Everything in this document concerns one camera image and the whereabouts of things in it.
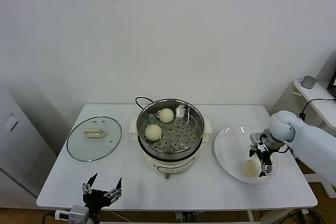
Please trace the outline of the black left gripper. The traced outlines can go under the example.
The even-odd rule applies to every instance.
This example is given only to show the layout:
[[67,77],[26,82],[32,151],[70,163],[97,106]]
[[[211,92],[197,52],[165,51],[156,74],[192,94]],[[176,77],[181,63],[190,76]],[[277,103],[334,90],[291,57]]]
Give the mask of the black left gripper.
[[95,173],[86,183],[82,184],[83,202],[90,211],[100,211],[103,207],[109,207],[122,195],[122,178],[119,179],[115,189],[111,191],[92,189],[98,174]]

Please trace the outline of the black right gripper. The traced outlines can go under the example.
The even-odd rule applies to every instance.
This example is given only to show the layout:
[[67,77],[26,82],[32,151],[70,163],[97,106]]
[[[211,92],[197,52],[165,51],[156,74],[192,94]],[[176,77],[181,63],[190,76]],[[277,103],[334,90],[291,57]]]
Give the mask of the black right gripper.
[[272,174],[272,161],[270,158],[272,151],[264,143],[255,143],[254,148],[249,150],[249,158],[252,158],[255,153],[261,162],[261,172],[258,177],[270,176]]

